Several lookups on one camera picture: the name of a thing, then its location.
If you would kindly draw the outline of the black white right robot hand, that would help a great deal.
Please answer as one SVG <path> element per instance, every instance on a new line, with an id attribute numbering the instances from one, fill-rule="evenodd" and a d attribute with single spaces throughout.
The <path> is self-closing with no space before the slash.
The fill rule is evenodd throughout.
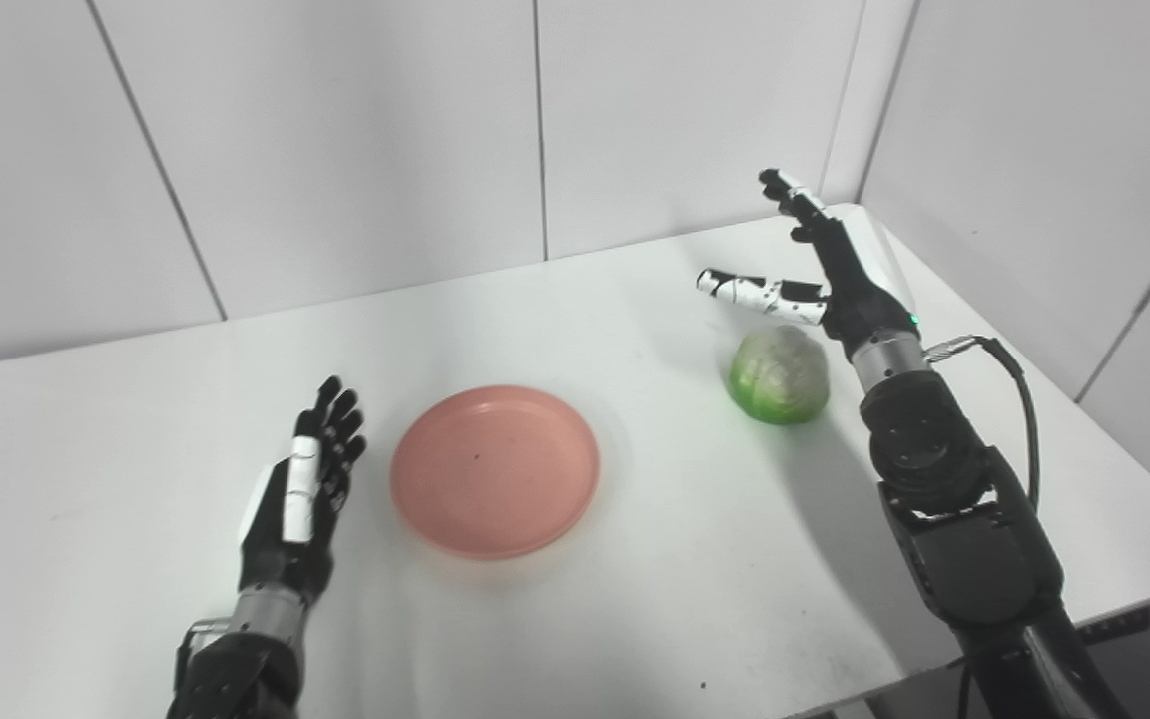
<path id="1" fill-rule="evenodd" d="M 793 219 L 791 240 L 814 251 L 825 282 L 773 281 L 705 268 L 697 290 L 793 326 L 816 326 L 853 359 L 885 337 L 921 341 L 920 320 L 889 240 L 871 220 L 848 222 L 811 188 L 780 169 L 759 173 L 762 196 Z"/>

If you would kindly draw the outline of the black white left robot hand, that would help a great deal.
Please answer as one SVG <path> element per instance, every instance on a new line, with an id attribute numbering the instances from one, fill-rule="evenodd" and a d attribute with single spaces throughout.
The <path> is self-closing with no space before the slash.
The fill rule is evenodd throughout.
<path id="1" fill-rule="evenodd" d="M 241 523 L 239 587 L 283 584 L 314 604 L 331 583 L 332 543 L 368 442 L 359 395 L 334 374 L 296 419 L 290 453 L 262 471 Z"/>

